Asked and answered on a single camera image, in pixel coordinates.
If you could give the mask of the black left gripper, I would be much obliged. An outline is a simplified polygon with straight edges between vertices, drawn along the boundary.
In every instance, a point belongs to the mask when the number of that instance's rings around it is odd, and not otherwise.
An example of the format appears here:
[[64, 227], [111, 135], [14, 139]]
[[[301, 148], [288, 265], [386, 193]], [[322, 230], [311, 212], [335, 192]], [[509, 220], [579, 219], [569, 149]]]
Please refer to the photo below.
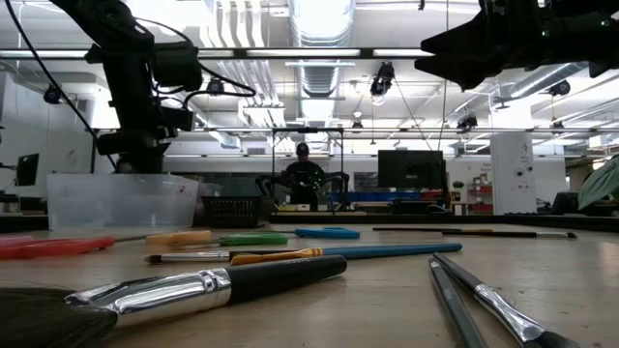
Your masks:
[[162, 173], [162, 154], [179, 131], [191, 131], [194, 113], [186, 108], [162, 105], [148, 83], [109, 81], [108, 105], [117, 115], [120, 127], [102, 133], [96, 144], [100, 155], [126, 155], [126, 172], [142, 173], [142, 162], [133, 154], [154, 154], [144, 158], [145, 173]]

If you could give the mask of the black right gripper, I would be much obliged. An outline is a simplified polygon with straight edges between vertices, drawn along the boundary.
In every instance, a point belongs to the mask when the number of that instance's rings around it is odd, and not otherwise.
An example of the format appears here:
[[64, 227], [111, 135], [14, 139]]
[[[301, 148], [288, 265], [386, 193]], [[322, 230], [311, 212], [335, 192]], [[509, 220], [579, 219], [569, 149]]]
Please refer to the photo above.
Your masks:
[[474, 89], [487, 77], [504, 70], [528, 71], [547, 65], [547, 4], [536, 0], [483, 0], [471, 20], [421, 42], [434, 55], [481, 57], [479, 64], [437, 56], [417, 59], [415, 68]]

